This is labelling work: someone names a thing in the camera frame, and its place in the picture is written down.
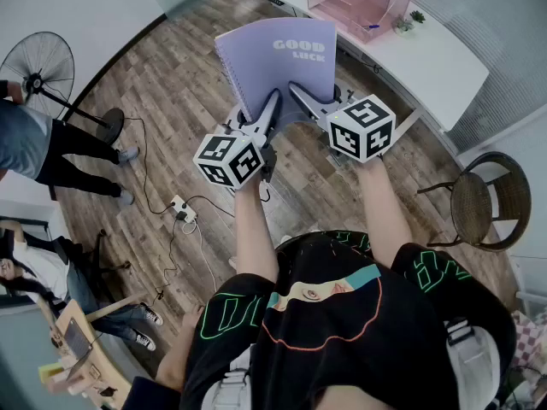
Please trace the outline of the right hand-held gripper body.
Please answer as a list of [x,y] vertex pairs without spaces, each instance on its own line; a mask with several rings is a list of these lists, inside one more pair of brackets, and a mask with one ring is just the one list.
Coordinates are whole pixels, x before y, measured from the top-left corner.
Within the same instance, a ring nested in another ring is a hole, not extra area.
[[338,103],[318,119],[330,147],[360,163],[383,155],[392,146],[395,124],[394,112],[374,94]]

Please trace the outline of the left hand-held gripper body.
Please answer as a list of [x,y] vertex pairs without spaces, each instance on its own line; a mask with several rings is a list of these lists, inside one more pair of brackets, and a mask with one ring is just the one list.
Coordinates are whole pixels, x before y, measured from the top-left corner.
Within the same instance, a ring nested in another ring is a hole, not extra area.
[[210,184],[239,190],[256,175],[270,180],[277,154],[269,134],[254,134],[253,124],[235,108],[226,122],[204,137],[193,162]]

